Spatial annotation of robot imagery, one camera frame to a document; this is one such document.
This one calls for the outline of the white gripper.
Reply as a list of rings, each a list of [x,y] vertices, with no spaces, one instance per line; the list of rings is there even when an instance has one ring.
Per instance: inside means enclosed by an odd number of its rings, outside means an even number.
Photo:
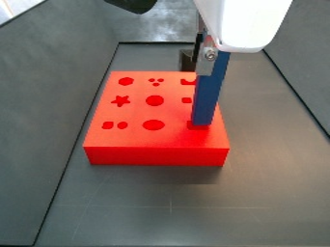
[[[217,49],[255,53],[271,42],[292,0],[193,0],[197,33],[192,53],[196,74],[209,76]],[[204,25],[209,35],[203,36]]]

